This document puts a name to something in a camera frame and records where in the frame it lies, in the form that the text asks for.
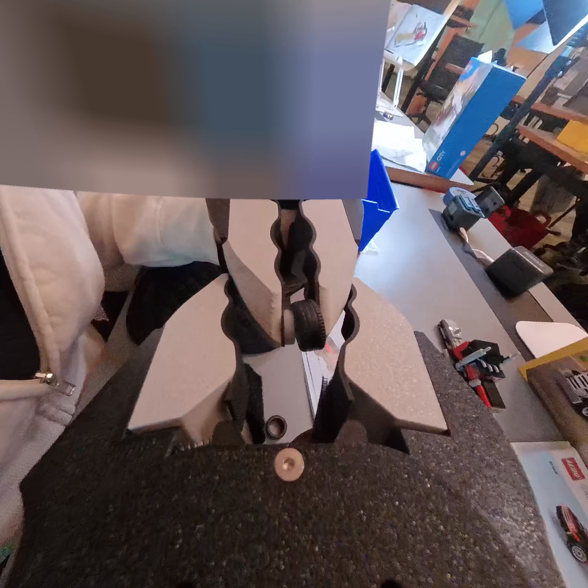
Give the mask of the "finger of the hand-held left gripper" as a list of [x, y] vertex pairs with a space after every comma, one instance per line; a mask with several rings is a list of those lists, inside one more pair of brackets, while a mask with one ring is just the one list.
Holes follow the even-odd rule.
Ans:
[[229, 317], [240, 347], [283, 347], [284, 281], [279, 270], [281, 209], [271, 200], [228, 199], [219, 212], [231, 278]]
[[309, 286], [324, 320], [338, 320], [351, 290], [358, 248], [341, 200], [302, 203], [312, 236]]

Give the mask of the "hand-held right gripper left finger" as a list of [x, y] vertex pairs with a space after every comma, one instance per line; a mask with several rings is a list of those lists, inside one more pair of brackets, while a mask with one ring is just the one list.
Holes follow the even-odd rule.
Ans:
[[179, 428], [193, 444], [246, 444], [249, 382], [229, 331], [229, 283], [221, 274], [166, 322], [130, 431]]

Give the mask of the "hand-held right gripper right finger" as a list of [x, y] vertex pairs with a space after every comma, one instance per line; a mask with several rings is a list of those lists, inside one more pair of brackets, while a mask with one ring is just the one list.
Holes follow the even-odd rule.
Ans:
[[386, 298], [353, 278], [334, 375], [320, 393], [313, 440], [333, 443], [357, 423], [372, 444], [404, 444], [404, 430], [448, 436], [415, 333]]

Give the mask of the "blue plastic bin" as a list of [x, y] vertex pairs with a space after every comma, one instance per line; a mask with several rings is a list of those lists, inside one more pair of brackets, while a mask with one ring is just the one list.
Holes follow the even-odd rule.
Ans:
[[377, 149], [371, 151], [367, 195], [362, 199], [364, 218], [359, 252], [363, 252], [392, 214], [399, 209], [387, 168]]

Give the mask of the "black red lego truck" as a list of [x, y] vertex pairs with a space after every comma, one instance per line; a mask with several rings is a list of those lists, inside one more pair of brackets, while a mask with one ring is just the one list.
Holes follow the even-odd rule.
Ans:
[[480, 339], [467, 341], [452, 320], [442, 319], [437, 327], [455, 370], [487, 408], [504, 410], [506, 405], [497, 382], [506, 377], [504, 366], [518, 353], [503, 355], [497, 343]]

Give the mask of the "person's left forearm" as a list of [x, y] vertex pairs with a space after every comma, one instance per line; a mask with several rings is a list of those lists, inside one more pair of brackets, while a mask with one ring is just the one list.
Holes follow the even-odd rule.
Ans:
[[106, 270], [219, 264], [205, 199], [78, 192], [77, 201]]

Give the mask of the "large lego set box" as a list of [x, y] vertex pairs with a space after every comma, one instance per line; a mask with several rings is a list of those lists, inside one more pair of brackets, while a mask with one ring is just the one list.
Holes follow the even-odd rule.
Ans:
[[579, 452], [587, 451], [587, 339], [531, 360], [519, 372], [562, 437]]

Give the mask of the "small blue lego box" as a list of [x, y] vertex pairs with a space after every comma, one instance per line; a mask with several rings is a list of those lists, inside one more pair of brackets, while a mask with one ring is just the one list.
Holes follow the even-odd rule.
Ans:
[[426, 172], [450, 179], [526, 78], [474, 56], [425, 132]]

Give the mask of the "black wrist rest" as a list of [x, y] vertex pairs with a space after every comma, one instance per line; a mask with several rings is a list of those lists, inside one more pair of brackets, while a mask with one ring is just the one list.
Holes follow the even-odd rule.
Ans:
[[[154, 330], [164, 327], [181, 305], [221, 274], [221, 267], [201, 261], [183, 266], [144, 268], [126, 314], [130, 340], [140, 345]], [[232, 300], [230, 330], [242, 354], [257, 355], [276, 349], [277, 346], [254, 321], [231, 279], [228, 293]]]

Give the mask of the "open instruction booklet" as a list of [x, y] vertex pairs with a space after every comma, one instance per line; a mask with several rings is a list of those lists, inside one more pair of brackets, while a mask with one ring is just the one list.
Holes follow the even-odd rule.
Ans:
[[327, 335], [326, 344], [322, 349], [302, 352], [312, 419], [315, 418], [322, 390], [334, 376], [339, 353], [345, 342], [342, 335], [344, 318], [345, 314], [341, 313], [334, 328]]

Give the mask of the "clear plastic bags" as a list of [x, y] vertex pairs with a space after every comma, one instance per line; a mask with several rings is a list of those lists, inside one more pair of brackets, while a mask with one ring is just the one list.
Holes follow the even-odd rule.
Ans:
[[415, 132], [412, 126], [375, 120], [371, 149], [377, 150], [382, 159], [423, 173], [428, 161], [422, 138], [416, 136]]

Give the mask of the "battery charger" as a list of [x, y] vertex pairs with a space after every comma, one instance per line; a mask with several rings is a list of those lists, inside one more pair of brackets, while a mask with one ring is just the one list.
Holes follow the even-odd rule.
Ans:
[[474, 194], [461, 187], [449, 188], [443, 197], [443, 203], [445, 209], [442, 216], [447, 227], [451, 230], [464, 229], [468, 231], [484, 218]]

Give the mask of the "black cube device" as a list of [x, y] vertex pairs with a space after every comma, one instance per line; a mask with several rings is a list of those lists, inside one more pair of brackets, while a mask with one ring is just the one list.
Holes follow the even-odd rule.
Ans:
[[522, 295], [553, 275], [553, 269], [524, 246], [511, 247], [485, 272], [508, 298]]

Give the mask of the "white round pad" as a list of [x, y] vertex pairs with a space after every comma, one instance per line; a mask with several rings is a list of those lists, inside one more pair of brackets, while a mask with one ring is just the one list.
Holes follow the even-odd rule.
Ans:
[[515, 331], [533, 359], [545, 356], [587, 337], [582, 328], [565, 322], [519, 321]]

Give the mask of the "red fabric item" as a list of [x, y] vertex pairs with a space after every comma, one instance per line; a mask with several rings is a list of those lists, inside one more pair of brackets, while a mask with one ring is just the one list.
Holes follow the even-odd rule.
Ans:
[[543, 212], [531, 213], [504, 205], [490, 215], [489, 222], [510, 246], [522, 246], [531, 251], [550, 233], [548, 226], [552, 218]]

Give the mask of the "closed instruction booklets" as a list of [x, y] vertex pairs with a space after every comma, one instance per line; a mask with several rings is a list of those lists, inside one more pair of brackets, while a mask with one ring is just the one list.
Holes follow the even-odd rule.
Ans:
[[587, 466], [568, 442], [512, 443], [566, 587], [587, 587]]

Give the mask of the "clear acrylic stand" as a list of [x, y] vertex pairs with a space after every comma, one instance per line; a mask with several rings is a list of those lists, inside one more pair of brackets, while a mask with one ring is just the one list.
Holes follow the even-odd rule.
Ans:
[[432, 48], [455, 7], [454, 1], [391, 1], [383, 60], [396, 74], [392, 108], [397, 112], [405, 71], [414, 69]]

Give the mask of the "black metal pole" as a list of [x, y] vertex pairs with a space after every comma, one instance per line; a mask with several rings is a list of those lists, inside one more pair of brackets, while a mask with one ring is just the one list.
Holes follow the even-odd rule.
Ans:
[[538, 70], [543, 73], [542, 77], [537, 79], [536, 82], [532, 82], [530, 92], [527, 94], [523, 102], [520, 102], [516, 109], [513, 110], [506, 126], [495, 136], [489, 149], [469, 173], [468, 177], [471, 180], [480, 181], [481, 174], [485, 167], [495, 155], [499, 152], [503, 152], [504, 148], [515, 137], [518, 125], [527, 118], [541, 95], [554, 80], [562, 77], [571, 68], [574, 63], [571, 55], [576, 47], [584, 42], [586, 38], [587, 24], [584, 24], [574, 34], [569, 36], [562, 45], [559, 45], [558, 48], [548, 55], [535, 70], [533, 70], [532, 74], [527, 78], [527, 82], [532, 80], [533, 75]]

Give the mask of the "wooden background table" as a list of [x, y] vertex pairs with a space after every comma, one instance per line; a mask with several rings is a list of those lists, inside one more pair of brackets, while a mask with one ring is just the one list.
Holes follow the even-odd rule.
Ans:
[[566, 107], [559, 107], [555, 105], [546, 105], [542, 102], [535, 102], [530, 110], [544, 115], [549, 115], [558, 119], [564, 119], [566, 121], [577, 121], [581, 123], [587, 123], [587, 115], [577, 113]]
[[531, 128], [529, 126], [518, 126], [518, 134], [528, 139], [538, 147], [556, 156], [563, 162], [573, 166], [583, 174], [587, 175], [587, 154], [561, 143], [553, 134]]

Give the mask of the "yellow flat object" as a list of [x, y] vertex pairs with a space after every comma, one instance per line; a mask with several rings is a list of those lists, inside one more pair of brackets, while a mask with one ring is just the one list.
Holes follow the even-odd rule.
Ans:
[[557, 136], [559, 143], [587, 155], [587, 122], [571, 120]]

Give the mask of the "led light panel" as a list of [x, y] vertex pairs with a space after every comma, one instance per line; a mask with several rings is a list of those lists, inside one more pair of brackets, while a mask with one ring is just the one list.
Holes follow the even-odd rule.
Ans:
[[587, 24], [587, 1], [503, 1], [513, 45], [550, 54]]

